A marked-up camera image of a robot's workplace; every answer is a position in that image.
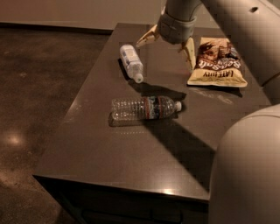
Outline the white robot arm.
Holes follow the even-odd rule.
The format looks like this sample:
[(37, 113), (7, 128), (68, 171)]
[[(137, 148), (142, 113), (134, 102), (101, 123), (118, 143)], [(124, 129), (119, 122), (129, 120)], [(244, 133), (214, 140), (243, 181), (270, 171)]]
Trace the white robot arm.
[(212, 165), (208, 224), (280, 224), (280, 12), (270, 0), (166, 0), (139, 40), (162, 38), (191, 51), (199, 7), (205, 7), (248, 68), (269, 106), (224, 134)]

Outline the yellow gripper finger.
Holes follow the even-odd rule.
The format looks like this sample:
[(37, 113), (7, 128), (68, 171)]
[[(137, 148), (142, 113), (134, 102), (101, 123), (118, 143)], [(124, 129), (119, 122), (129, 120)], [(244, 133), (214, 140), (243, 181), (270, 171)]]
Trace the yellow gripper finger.
[(155, 42), (159, 36), (158, 26), (155, 24), (136, 42), (136, 47), (151, 44)]
[(183, 42), (178, 51), (185, 55), (186, 62), (189, 64), (190, 69), (193, 70), (196, 66), (196, 56), (193, 38), (190, 37), (187, 41)]

